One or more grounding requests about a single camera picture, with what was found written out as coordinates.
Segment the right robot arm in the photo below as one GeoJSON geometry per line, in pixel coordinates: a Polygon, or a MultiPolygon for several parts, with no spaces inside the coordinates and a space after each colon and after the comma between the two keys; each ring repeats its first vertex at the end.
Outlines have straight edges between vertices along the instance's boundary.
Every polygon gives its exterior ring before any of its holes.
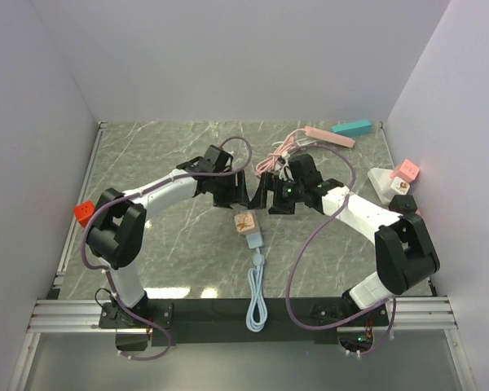
{"type": "Polygon", "coordinates": [[[267,192],[271,191],[273,199],[268,213],[293,215],[296,204],[303,203],[345,223],[374,245],[376,271],[341,297],[341,315],[349,324],[361,324],[370,315],[370,307],[405,293],[440,269],[420,215],[383,209],[352,193],[336,179],[324,180],[308,154],[289,159],[289,170],[290,179],[272,172],[261,174],[250,207],[264,209],[267,192]]]}

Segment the light blue power strip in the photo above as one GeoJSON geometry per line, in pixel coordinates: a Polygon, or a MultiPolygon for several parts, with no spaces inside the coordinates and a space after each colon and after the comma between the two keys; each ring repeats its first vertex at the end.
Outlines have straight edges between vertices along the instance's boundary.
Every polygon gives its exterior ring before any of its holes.
{"type": "Polygon", "coordinates": [[[251,298],[246,313],[245,324],[249,331],[259,333],[265,327],[268,319],[267,304],[263,296],[263,278],[266,257],[262,253],[264,240],[260,231],[246,235],[247,245],[253,250],[252,264],[248,270],[251,298]]]}

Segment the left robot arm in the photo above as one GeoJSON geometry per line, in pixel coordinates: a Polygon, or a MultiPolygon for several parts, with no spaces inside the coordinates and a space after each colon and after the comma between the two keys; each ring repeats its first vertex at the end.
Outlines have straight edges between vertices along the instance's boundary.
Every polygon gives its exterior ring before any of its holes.
{"type": "Polygon", "coordinates": [[[209,146],[203,156],[177,165],[169,174],[140,188],[108,188],[85,225],[81,244],[84,265],[104,272],[117,317],[127,327],[150,318],[148,295],[140,282],[135,259],[143,245],[146,222],[158,213],[198,195],[209,193],[215,207],[247,206],[245,169],[232,168],[233,156],[209,146]]]}

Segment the peach cartoon charger plug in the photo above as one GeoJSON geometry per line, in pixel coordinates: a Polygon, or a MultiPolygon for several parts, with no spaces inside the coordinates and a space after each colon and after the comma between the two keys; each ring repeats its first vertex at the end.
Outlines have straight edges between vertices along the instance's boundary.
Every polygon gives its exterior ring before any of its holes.
{"type": "Polygon", "coordinates": [[[236,231],[239,235],[251,235],[258,231],[258,222],[252,211],[238,213],[234,216],[236,231]]]}

